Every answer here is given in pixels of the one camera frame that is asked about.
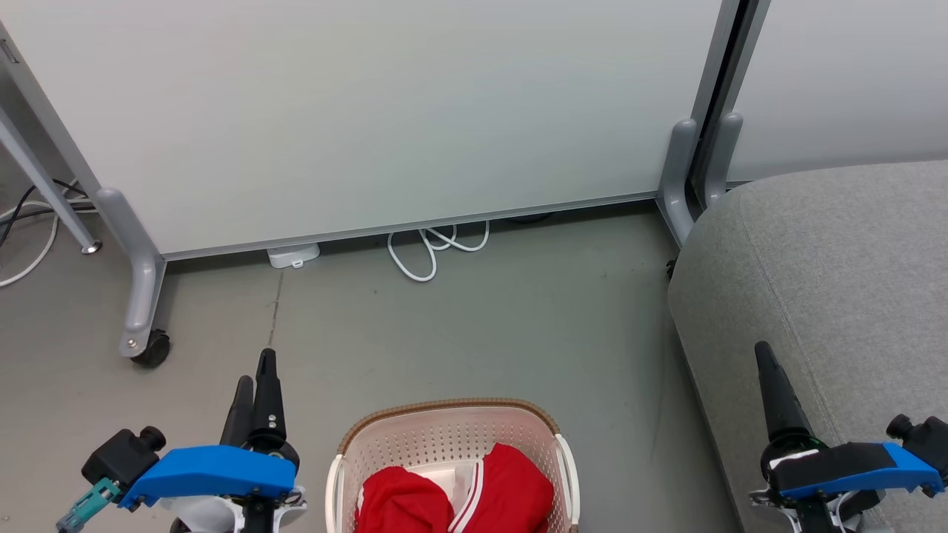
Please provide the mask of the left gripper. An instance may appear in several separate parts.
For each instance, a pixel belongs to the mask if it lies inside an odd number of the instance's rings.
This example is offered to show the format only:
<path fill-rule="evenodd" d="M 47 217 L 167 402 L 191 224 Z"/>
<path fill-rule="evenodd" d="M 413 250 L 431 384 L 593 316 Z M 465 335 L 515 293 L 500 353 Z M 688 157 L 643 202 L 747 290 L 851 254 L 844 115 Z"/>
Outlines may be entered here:
<path fill-rule="evenodd" d="M 281 532 L 306 512 L 274 349 L 261 351 L 255 385 L 239 378 L 221 444 L 160 460 L 159 499 L 175 513 L 173 532 Z"/>

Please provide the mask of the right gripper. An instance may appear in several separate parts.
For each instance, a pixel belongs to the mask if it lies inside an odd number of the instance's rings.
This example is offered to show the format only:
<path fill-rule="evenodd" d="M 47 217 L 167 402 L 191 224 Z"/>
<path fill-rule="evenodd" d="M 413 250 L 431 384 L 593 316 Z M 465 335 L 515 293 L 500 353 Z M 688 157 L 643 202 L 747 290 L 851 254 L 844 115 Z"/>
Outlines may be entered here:
<path fill-rule="evenodd" d="M 767 486 L 749 493 L 751 505 L 759 512 L 781 514 L 793 532 L 863 532 L 864 514 L 883 502 L 883 490 L 836 495 L 816 492 L 803 500 L 779 494 L 776 482 L 770 479 L 772 462 L 816 455 L 830 447 L 812 434 L 795 389 L 771 345 L 756 342 L 754 353 L 769 443 L 761 453 L 761 471 Z"/>

